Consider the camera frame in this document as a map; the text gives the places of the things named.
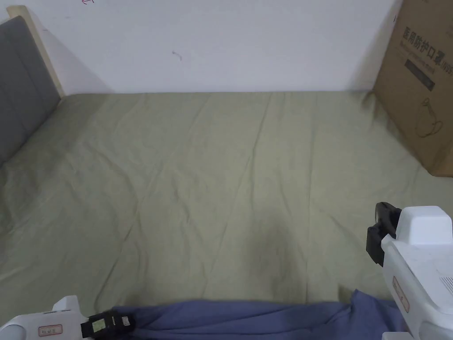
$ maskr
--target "blue cloth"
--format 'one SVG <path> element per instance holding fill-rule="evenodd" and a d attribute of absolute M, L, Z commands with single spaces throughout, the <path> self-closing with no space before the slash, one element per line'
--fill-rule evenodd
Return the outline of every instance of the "blue cloth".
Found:
<path fill-rule="evenodd" d="M 384 332 L 405 330 L 393 301 L 357 290 L 351 304 L 190 301 L 116 309 L 133 314 L 137 323 L 122 340 L 381 340 Z"/>

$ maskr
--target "wrinkled sheet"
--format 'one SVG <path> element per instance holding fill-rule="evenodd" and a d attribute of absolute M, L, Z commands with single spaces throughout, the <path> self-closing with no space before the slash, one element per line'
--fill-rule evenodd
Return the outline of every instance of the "wrinkled sheet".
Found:
<path fill-rule="evenodd" d="M 361 291 L 354 292 L 350 304 L 189 301 L 116 309 L 136 321 L 134 331 L 119 340 L 381 340 L 384 332 L 406 331 L 394 301 Z"/>
<path fill-rule="evenodd" d="M 68 96 L 0 183 L 0 323 L 73 294 L 85 315 L 390 297 L 375 204 L 453 215 L 365 93 Z"/>

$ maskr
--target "bed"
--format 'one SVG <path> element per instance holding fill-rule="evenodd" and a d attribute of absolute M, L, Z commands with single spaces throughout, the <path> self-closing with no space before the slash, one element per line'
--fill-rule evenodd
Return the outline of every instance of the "bed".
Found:
<path fill-rule="evenodd" d="M 0 324 L 65 295 L 85 315 L 388 297 L 365 251 L 375 204 L 453 215 L 453 180 L 427 173 L 372 93 L 60 98 L 25 22 L 5 24 Z"/>

